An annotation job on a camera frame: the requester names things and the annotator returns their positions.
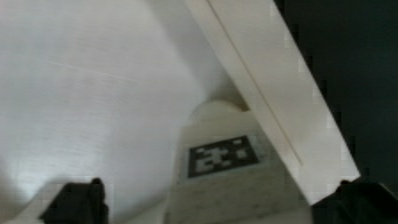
white wall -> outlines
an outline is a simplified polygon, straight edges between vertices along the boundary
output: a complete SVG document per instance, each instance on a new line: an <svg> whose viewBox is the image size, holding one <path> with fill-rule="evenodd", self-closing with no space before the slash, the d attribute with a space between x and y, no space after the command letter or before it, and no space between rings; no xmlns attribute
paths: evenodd
<svg viewBox="0 0 398 224"><path fill-rule="evenodd" d="M162 200L123 224L164 224L165 207L167 202Z"/></svg>
<svg viewBox="0 0 398 224"><path fill-rule="evenodd" d="M121 222L165 194L196 106L240 99L185 3L4 0L0 33L0 218L100 176Z"/></svg>

white panel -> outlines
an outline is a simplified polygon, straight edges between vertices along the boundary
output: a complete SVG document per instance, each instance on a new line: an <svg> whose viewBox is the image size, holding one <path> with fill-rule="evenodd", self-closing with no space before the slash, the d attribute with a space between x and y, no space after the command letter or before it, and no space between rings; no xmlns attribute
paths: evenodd
<svg viewBox="0 0 398 224"><path fill-rule="evenodd" d="M359 172L274 1L187 2L313 204Z"/></svg>

black object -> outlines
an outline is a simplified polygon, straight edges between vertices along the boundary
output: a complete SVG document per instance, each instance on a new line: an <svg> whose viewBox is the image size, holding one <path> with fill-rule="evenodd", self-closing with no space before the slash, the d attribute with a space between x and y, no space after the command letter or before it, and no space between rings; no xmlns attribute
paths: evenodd
<svg viewBox="0 0 398 224"><path fill-rule="evenodd" d="M89 184L66 184L41 219L46 224L108 224L105 186L100 178Z"/></svg>
<svg viewBox="0 0 398 224"><path fill-rule="evenodd" d="M393 183L398 177L398 1L274 1L363 177L370 182Z"/></svg>
<svg viewBox="0 0 398 224"><path fill-rule="evenodd" d="M343 182L336 193L313 206L313 217L315 224L398 224L398 200L387 187Z"/></svg>

